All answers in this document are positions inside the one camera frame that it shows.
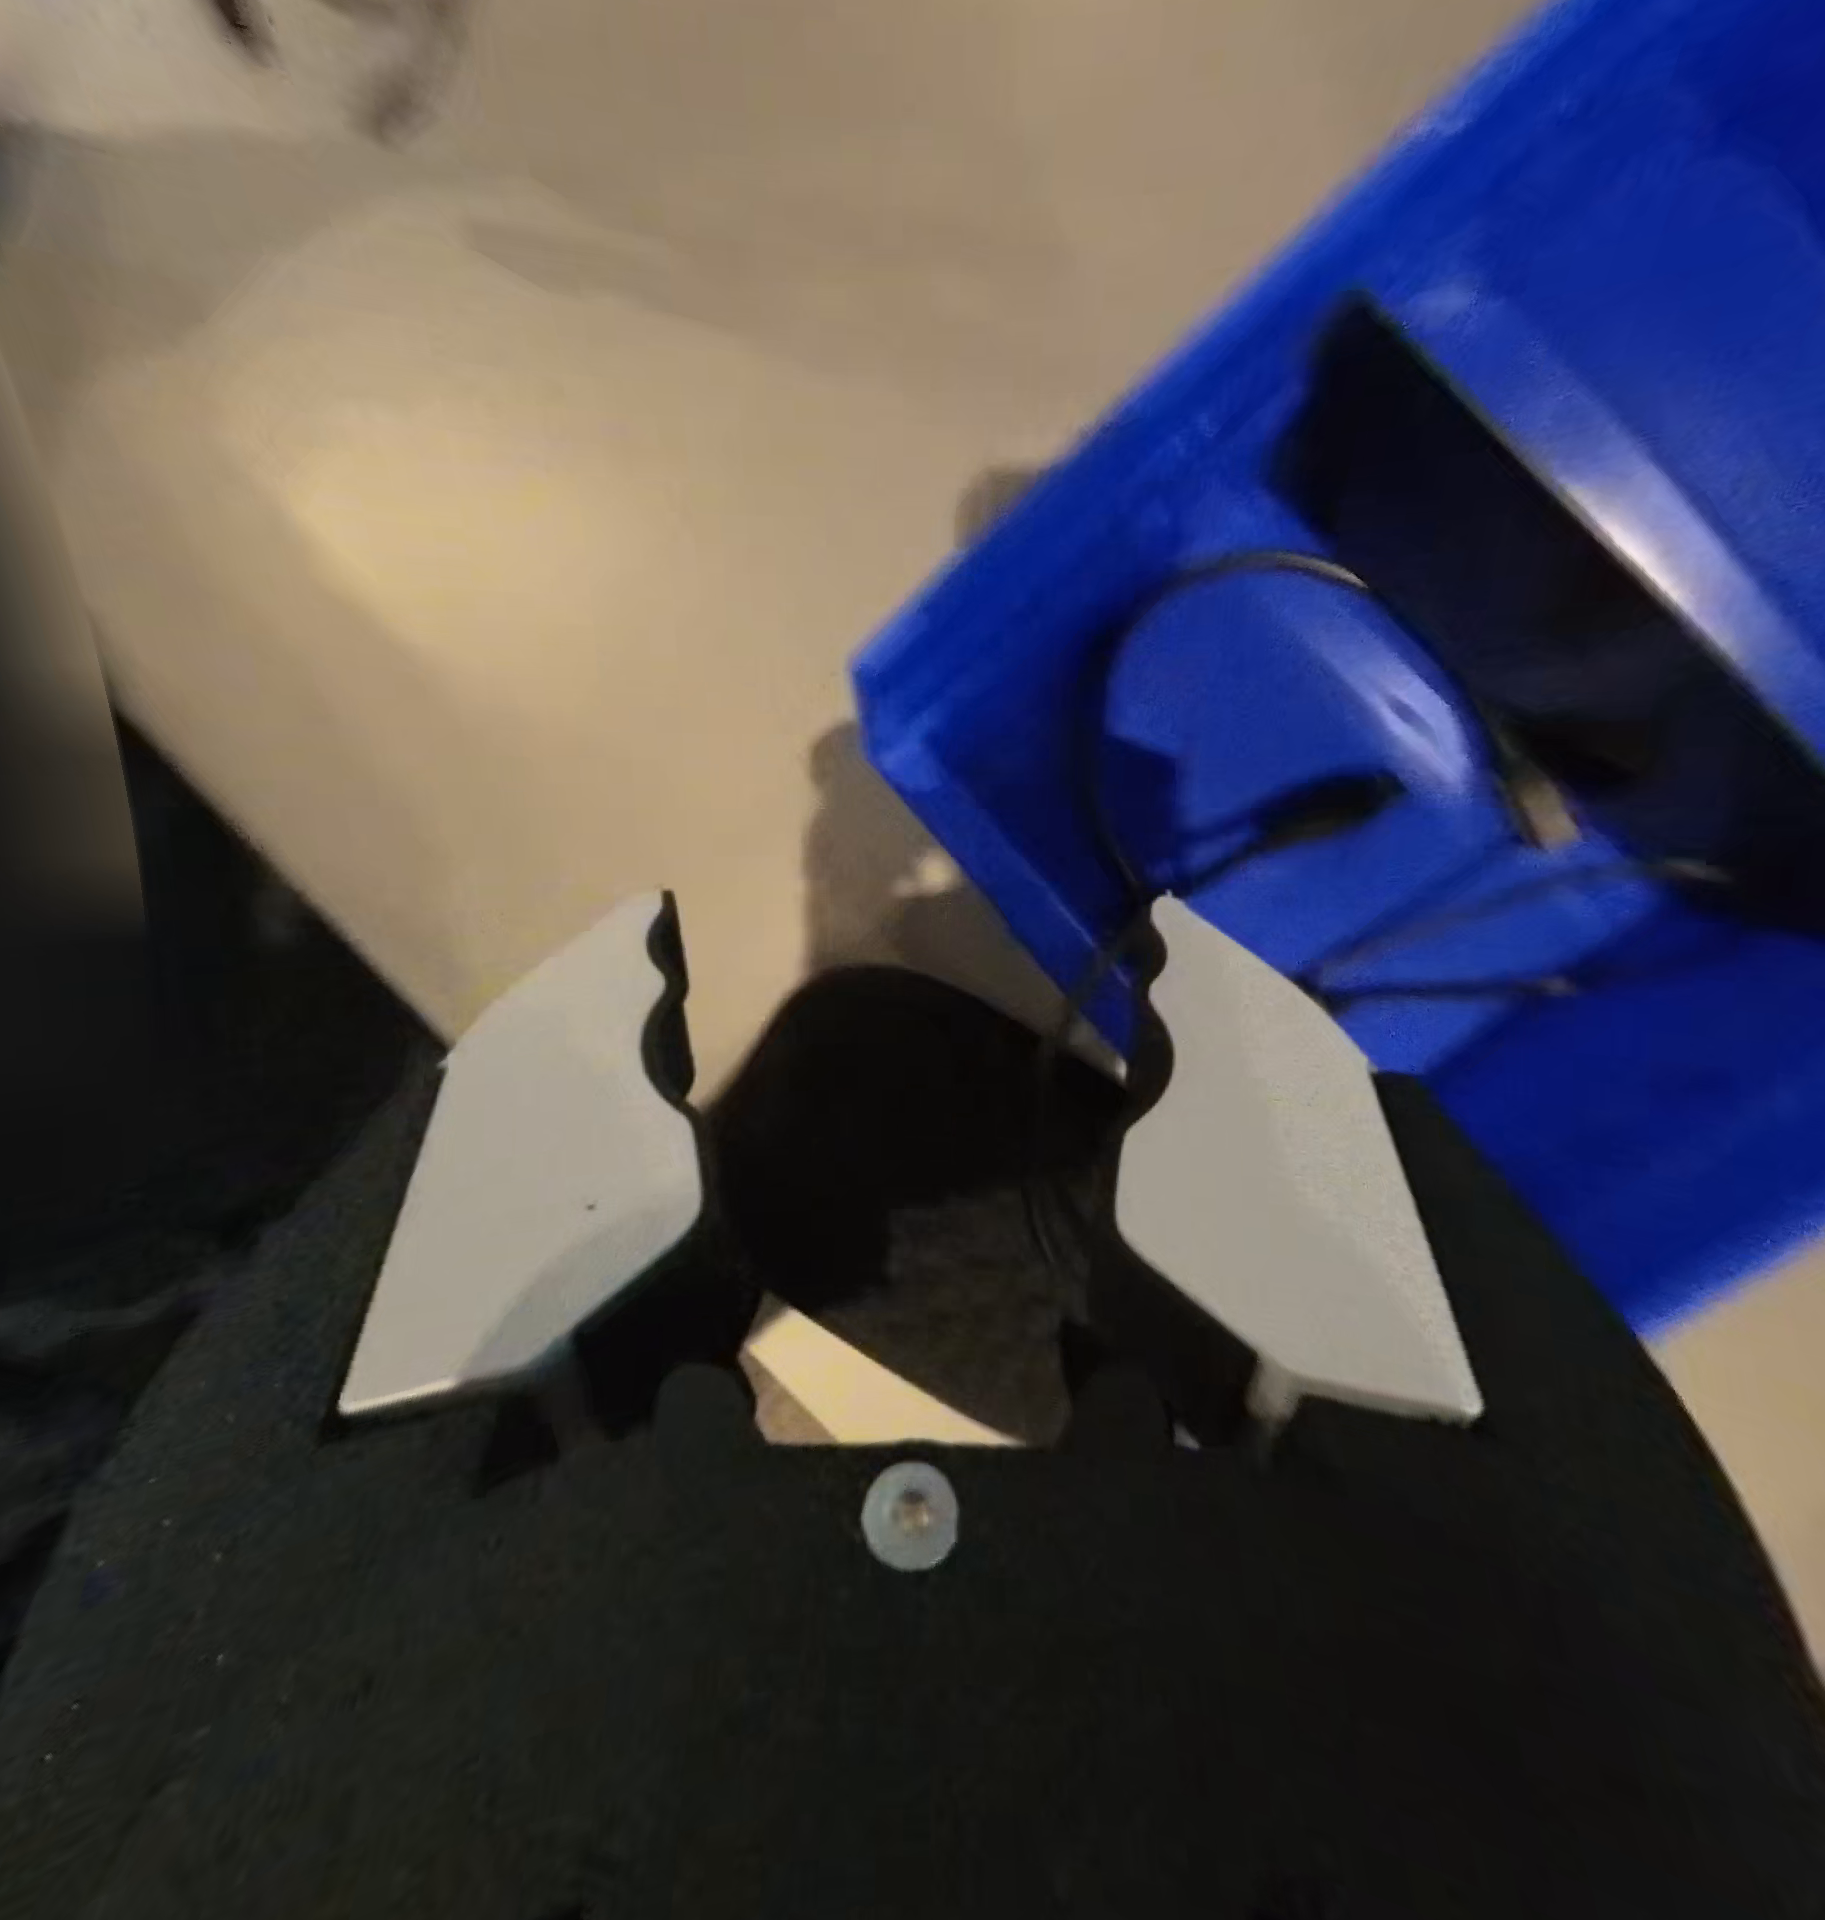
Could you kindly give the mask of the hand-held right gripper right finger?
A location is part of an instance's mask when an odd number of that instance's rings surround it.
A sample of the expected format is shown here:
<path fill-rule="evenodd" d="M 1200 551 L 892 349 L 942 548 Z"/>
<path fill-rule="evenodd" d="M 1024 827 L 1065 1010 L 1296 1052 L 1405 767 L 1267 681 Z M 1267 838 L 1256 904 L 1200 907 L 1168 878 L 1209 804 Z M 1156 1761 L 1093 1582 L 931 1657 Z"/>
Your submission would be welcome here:
<path fill-rule="evenodd" d="M 1140 907 L 1118 962 L 1127 1109 L 1072 1204 L 1098 1337 L 1176 1427 L 1287 1427 L 1306 1403 L 1474 1427 L 1474 1361 L 1367 1056 L 1173 895 Z"/>

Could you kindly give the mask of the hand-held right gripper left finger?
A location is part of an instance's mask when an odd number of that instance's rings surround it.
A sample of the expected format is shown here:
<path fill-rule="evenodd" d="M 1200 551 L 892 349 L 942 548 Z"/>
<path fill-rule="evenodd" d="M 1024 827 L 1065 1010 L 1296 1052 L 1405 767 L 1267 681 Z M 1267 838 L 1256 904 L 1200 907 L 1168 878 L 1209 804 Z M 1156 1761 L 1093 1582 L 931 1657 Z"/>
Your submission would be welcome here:
<path fill-rule="evenodd" d="M 693 1109 L 675 895 L 621 899 L 451 1044 L 337 1387 L 344 1425 L 576 1380 L 627 1432 L 733 1370 L 757 1284 Z"/>

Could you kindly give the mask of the blue plastic bin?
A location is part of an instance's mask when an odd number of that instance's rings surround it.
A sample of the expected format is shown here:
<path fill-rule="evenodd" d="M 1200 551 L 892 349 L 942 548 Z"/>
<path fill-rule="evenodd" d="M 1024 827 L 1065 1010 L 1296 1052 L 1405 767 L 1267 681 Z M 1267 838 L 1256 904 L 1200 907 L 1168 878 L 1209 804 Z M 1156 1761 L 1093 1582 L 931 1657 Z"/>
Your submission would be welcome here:
<path fill-rule="evenodd" d="M 855 662 L 1060 985 L 1142 895 L 1658 1333 L 1825 1237 L 1825 6 L 1560 6 Z"/>

